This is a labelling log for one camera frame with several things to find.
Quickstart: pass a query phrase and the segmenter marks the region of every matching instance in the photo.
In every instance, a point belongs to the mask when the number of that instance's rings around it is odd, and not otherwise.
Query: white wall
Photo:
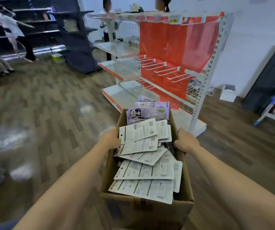
[[[82,0],[85,10],[102,10],[102,0]],[[129,10],[129,5],[139,3],[145,11],[155,9],[155,0],[112,0],[112,8]],[[249,4],[250,0],[172,0],[171,10],[195,12],[236,12],[236,18],[216,66],[212,85],[233,84],[241,97],[245,97],[275,49],[275,0],[263,4]],[[99,28],[97,20],[87,19],[87,24]],[[98,31],[90,40],[101,38]]]

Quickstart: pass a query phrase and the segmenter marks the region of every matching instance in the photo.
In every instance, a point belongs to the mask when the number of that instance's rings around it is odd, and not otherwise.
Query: black hair
[[[168,4],[171,2],[171,0],[162,0],[164,2],[164,6],[166,7],[165,12],[169,12]]]
[[[112,3],[111,0],[103,0],[102,1],[104,9],[106,9],[106,4],[108,4],[108,3]]]

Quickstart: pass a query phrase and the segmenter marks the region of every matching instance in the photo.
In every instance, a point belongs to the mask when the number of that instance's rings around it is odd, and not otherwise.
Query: wooden floor
[[[15,74],[0,79],[0,166],[9,173],[0,185],[0,222],[22,215],[119,118],[101,93],[115,83],[104,71],[82,75],[49,57],[13,67]],[[207,130],[198,139],[275,194],[275,121],[252,127],[257,118],[239,102],[207,96],[200,114]],[[188,156],[187,165],[195,206],[185,229],[239,229],[197,162]],[[77,229],[111,229],[111,217],[98,199],[103,173],[104,164]]]

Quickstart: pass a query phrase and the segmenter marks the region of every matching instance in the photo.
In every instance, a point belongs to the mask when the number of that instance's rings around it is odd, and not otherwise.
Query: cardboard box
[[[117,135],[119,127],[127,125],[127,110],[128,109],[123,109],[120,115],[116,127]],[[170,122],[173,123],[171,126],[171,133],[172,139],[175,141],[178,139],[178,132],[172,113],[170,116]],[[118,157],[113,157],[113,154],[114,150],[111,150],[108,155],[106,171],[101,184],[100,196],[106,201],[114,220],[114,224],[120,228],[134,230],[181,229],[194,204],[184,153],[175,149],[175,158],[183,162],[183,168],[180,192],[174,193],[175,200],[171,205],[138,197],[109,193],[108,189],[113,183],[113,178],[119,169],[118,162],[120,160]]]

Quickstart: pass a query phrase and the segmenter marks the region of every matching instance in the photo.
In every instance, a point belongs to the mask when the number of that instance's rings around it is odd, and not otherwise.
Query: white metal frame
[[[156,15],[158,15],[158,12],[153,12],[152,15],[156,16]],[[161,13],[161,17],[162,16],[170,16],[170,15],[175,15],[175,13],[171,13],[171,14],[168,14],[168,13],[162,14]],[[124,20],[129,20],[130,21],[130,20],[134,19],[134,18],[132,18],[132,16],[133,16],[132,14],[128,14],[128,13],[121,14],[121,17],[119,17],[119,15],[108,15],[108,16],[105,16],[105,18],[102,15],[96,15],[96,14],[90,14],[89,15],[89,17],[98,18],[98,19],[102,19],[102,18],[105,19],[105,21],[107,23],[107,27],[108,27],[110,42],[114,41],[114,39],[113,39],[113,33],[115,31],[114,30],[114,19],[119,18],[119,19],[124,19]],[[147,82],[148,84],[151,85],[150,87],[145,87],[145,88],[147,88],[147,90],[151,91],[152,87],[155,87],[155,88],[163,91],[164,93],[170,95],[171,97],[181,101],[183,104],[187,105],[188,107],[190,107],[192,109],[192,111],[191,111],[191,110],[187,110],[186,108],[183,108],[186,111],[190,112],[191,115],[192,115],[192,118],[189,120],[190,125],[189,125],[188,131],[193,131],[193,129],[196,125],[196,122],[198,120],[198,115],[200,113],[201,106],[202,106],[202,104],[204,102],[204,99],[205,99],[205,96],[207,94],[211,78],[213,76],[213,73],[214,73],[214,70],[215,70],[220,52],[222,50],[222,46],[224,44],[224,39],[225,39],[226,33],[229,30],[228,29],[229,24],[227,24],[227,21],[230,19],[229,16],[230,16],[229,14],[225,14],[220,19],[218,38],[216,40],[216,45],[215,45],[213,54],[212,54],[209,62],[207,63],[207,65],[204,69],[205,73],[204,72],[196,73],[196,72],[189,71],[189,70],[186,69],[185,74],[182,74],[182,75],[177,76],[177,77],[169,78],[170,80],[173,80],[175,78],[180,78],[177,81],[172,81],[172,82],[178,82],[178,81],[181,81],[181,80],[184,80],[184,79],[187,79],[189,77],[194,76],[194,77],[197,77],[199,81],[201,81],[201,88],[199,90],[194,89],[194,87],[192,87],[192,86],[188,86],[187,99],[189,101],[183,100],[183,99],[179,98],[178,96],[172,94],[171,92],[168,92],[167,90],[163,89],[162,87],[159,87],[158,85],[148,81],[147,79],[145,79],[143,77],[140,77],[140,80],[142,82]],[[144,56],[144,57],[143,56],[130,57],[130,58],[126,58],[126,59],[135,60],[136,62],[147,61],[146,56]],[[164,62],[164,63],[155,63],[155,62],[156,62],[155,59],[154,60],[149,60],[149,63],[144,64],[143,67],[144,68],[147,67],[148,70],[154,70],[154,69],[160,68],[161,69],[160,71],[155,71],[155,73],[157,73],[158,76],[165,76],[165,75],[168,75],[170,73],[174,73],[176,71],[179,71],[179,68],[180,68],[180,67],[178,67],[178,68],[168,68],[166,66],[166,62]],[[120,85],[120,80],[116,79],[116,84]]]

